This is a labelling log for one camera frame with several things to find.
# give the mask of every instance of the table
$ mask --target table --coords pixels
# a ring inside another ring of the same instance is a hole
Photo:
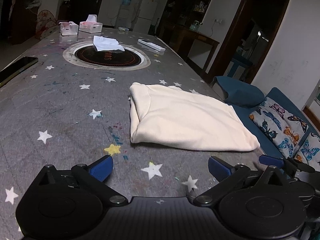
[[[161,31],[159,33],[159,38],[163,39],[165,42],[169,43],[171,39],[171,35],[168,35],[170,32],[173,34],[177,34],[177,41],[175,42],[172,49],[181,56],[195,71],[198,73],[201,77],[205,74],[205,71],[207,70],[209,63],[212,59],[213,54],[215,53],[217,46],[219,45],[218,41],[215,41],[214,39],[199,33],[195,32],[193,30],[187,29],[182,25],[173,24],[170,22],[164,22],[161,27]],[[202,41],[206,44],[209,44],[212,46],[209,55],[207,57],[206,62],[204,63],[204,67],[200,68],[198,65],[196,65],[190,58],[188,58],[188,54],[191,50],[192,44],[194,40]]]

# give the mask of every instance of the tissue box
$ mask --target tissue box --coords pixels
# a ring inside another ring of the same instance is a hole
[[[86,33],[99,33],[102,31],[102,23],[97,23],[97,16],[90,14],[85,22],[80,22],[79,30]]]
[[[60,33],[63,36],[78,35],[79,25],[74,22],[62,22],[60,23]]]

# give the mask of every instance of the folded cream towel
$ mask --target folded cream towel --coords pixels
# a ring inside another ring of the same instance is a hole
[[[180,88],[133,83],[131,142],[198,151],[252,151],[260,146],[232,106]]]

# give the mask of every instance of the wooden cabinet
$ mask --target wooden cabinet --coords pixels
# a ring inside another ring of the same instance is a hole
[[[190,28],[194,21],[202,22],[211,0],[168,0],[162,14],[157,35],[164,22]]]

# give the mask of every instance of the cushion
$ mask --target cushion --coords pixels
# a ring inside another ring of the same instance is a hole
[[[288,111],[291,114],[294,114],[296,117],[302,119],[309,127],[305,135],[302,137],[301,141],[298,143],[299,146],[302,146],[304,141],[306,140],[309,133],[313,132],[314,134],[318,134],[316,129],[312,126],[312,124],[309,122],[309,120],[305,117],[303,112],[300,111],[299,108],[295,106],[294,103],[291,102],[289,98],[285,96],[284,93],[282,93],[278,88],[274,87],[270,90],[270,92],[267,94],[267,97],[274,100],[277,104],[282,106],[286,111]]]
[[[295,159],[300,162],[307,163],[316,171],[320,171],[320,138],[314,133],[310,133],[297,154]]]
[[[308,125],[289,113],[271,98],[266,97],[249,118],[272,141],[284,157],[293,157],[298,151],[298,143],[308,129]]]
[[[263,92],[253,85],[224,76],[218,76],[216,79],[220,87],[228,93],[227,99],[224,100],[227,104],[252,108],[265,98]]]
[[[236,114],[243,125],[257,137],[260,147],[264,153],[271,157],[281,158],[282,155],[276,146],[270,142],[268,138],[259,130],[259,128],[249,119],[248,116],[254,109],[247,109],[236,105],[232,105],[232,107],[236,111]]]

